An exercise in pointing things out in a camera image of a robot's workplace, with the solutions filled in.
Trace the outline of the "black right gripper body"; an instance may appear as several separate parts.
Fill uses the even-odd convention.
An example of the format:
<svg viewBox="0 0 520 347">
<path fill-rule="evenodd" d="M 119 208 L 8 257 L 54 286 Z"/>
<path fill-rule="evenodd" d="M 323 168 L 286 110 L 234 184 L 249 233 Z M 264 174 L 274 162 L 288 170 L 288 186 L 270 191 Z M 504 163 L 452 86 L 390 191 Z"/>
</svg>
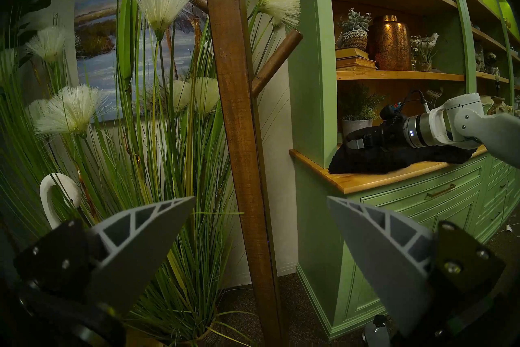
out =
<svg viewBox="0 0 520 347">
<path fill-rule="evenodd" d="M 365 148 L 408 148 L 404 126 L 406 116 L 398 116 L 395 120 L 383 121 L 378 126 L 365 128 L 363 144 Z"/>
</svg>

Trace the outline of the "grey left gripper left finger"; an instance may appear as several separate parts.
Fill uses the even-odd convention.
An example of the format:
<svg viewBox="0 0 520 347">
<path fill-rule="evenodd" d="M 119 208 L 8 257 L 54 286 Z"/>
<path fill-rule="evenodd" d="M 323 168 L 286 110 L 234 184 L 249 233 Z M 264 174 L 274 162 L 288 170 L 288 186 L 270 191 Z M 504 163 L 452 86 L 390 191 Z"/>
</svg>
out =
<svg viewBox="0 0 520 347">
<path fill-rule="evenodd" d="M 43 292 L 125 315 L 195 206 L 195 197 L 183 197 L 124 210 L 90 228 L 70 220 L 23 250 L 14 266 Z"/>
</svg>

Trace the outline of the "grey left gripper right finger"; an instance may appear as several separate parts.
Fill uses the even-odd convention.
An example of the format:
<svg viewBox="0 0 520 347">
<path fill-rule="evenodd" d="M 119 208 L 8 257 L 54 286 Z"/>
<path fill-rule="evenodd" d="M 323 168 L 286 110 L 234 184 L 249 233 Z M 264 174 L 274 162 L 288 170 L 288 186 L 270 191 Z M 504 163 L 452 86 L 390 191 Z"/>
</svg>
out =
<svg viewBox="0 0 520 347">
<path fill-rule="evenodd" d="M 394 320 L 395 338 L 460 338 L 492 312 L 505 262 L 463 228 L 432 232 L 391 210 L 327 197 L 355 264 Z"/>
</svg>

